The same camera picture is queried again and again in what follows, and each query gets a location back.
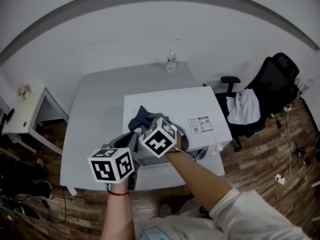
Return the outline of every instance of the chair armrest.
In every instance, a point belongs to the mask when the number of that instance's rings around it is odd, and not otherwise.
[[[223,76],[220,78],[221,82],[224,84],[227,83],[241,83],[240,79],[236,76]]]
[[[229,83],[228,91],[227,91],[228,94],[232,93],[232,89],[234,87],[234,83],[240,83],[241,82],[240,79],[238,77],[236,77],[236,76],[223,76],[220,79],[221,79],[222,83],[226,83],[226,84]]]

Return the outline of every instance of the white sleeve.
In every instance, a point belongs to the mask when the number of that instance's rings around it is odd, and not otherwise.
[[[230,190],[209,215],[230,240],[309,239],[254,190],[243,193]]]

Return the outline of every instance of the cable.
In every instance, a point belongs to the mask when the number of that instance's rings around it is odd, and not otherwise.
[[[22,202],[22,201],[24,201],[24,200],[27,200],[28,198],[31,198],[31,197],[33,197],[33,195],[29,195],[29,194],[26,194],[26,196],[24,197],[24,196],[14,196],[14,197],[10,197],[11,199],[13,199],[13,200],[15,200],[15,201],[18,201],[18,202]]]
[[[286,131],[287,131],[287,134],[288,134],[288,141],[289,141],[289,178],[287,179],[287,181],[290,179],[291,177],[291,147],[290,147],[290,144],[291,144],[291,141],[290,141],[290,129],[289,129],[289,111],[286,112]]]
[[[271,189],[272,187],[274,187],[277,183],[278,183],[278,179],[276,180],[276,182],[275,182],[273,185],[269,186],[265,191],[263,191],[262,193],[260,193],[260,196],[261,196],[262,194],[264,194],[265,192],[267,192],[267,191],[268,191],[269,189]]]
[[[63,224],[67,221],[67,204],[66,204],[66,197],[65,197],[65,192],[64,192],[64,189],[65,187],[63,186],[62,187],[62,195],[63,195],[63,200],[64,200],[64,220],[63,221],[59,221],[59,222],[55,222],[52,220],[51,218],[51,214],[50,214],[50,208],[49,208],[49,205],[48,203],[45,201],[45,200],[42,200],[42,203],[43,203],[43,206],[47,209],[48,211],[48,219],[47,219],[47,223],[48,223],[48,226],[52,228],[52,225],[49,224],[50,223],[53,223],[53,224]]]
[[[194,161],[197,162],[195,156],[194,156],[193,154],[191,154],[190,152],[183,151],[183,150],[181,150],[180,148],[177,148],[177,147],[175,147],[175,146],[172,147],[172,148],[175,149],[176,151],[179,151],[179,152],[182,152],[182,153],[185,153],[185,154],[189,154],[190,156],[193,157]]]
[[[105,186],[106,186],[106,190],[108,191],[108,193],[110,192],[110,188],[109,188],[109,185],[110,185],[111,183],[106,183],[105,184]]]
[[[283,171],[282,175],[281,175],[281,179],[284,177],[285,172],[289,169],[289,173],[291,173],[291,164],[294,161],[296,156],[293,156],[291,162],[289,163],[289,165],[287,166],[287,168]]]

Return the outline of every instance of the printed label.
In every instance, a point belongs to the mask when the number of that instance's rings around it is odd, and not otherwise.
[[[188,119],[188,123],[192,134],[199,134],[213,130],[208,116]]]
[[[199,118],[201,129],[203,132],[212,131],[212,125],[208,116]]]

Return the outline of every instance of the plastic bottle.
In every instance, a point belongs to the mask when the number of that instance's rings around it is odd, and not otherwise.
[[[175,53],[175,49],[173,47],[170,47],[169,53],[167,55],[167,66],[166,66],[166,70],[168,72],[174,72],[176,70],[176,53]]]

